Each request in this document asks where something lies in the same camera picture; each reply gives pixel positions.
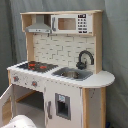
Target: microwave door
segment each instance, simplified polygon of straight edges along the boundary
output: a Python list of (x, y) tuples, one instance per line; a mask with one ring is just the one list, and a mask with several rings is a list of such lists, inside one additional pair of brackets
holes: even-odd
[(52, 33), (78, 33), (78, 15), (51, 15)]

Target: gray wall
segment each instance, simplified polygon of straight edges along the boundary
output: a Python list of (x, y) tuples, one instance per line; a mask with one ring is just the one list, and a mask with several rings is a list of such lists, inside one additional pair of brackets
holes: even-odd
[(20, 12), (104, 10), (103, 69), (113, 73), (116, 77), (115, 83), (107, 87), (107, 120), (110, 121), (115, 128), (128, 127), (127, 5), (127, 0), (11, 0), (18, 62), (26, 60), (25, 36), (24, 33), (21, 32)]
[(6, 68), (13, 64), (12, 24), (10, 6), (6, 0), (0, 1), (0, 95), (9, 86)]

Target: microwave window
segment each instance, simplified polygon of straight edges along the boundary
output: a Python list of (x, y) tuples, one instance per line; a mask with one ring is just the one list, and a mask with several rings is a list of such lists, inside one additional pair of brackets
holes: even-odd
[(59, 18), (58, 29), (59, 30), (76, 30), (75, 18)]

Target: toy stovetop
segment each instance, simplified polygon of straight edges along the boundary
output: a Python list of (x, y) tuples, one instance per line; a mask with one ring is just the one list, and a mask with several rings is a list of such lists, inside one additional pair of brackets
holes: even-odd
[(58, 67), (58, 65), (30, 61), (17, 67), (25, 70), (32, 70), (32, 71), (44, 73), (55, 67)]

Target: cabinet door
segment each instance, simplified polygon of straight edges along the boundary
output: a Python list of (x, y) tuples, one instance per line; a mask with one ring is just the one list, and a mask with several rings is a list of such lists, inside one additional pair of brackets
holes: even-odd
[(14, 104), (14, 96), (13, 96), (13, 87), (14, 85), (10, 85), (7, 90), (0, 97), (0, 127), (3, 126), (3, 106), (8, 100), (11, 100), (11, 109), (12, 115), (15, 116), (15, 104)]
[(44, 93), (46, 128), (82, 128), (81, 89), (47, 81)]

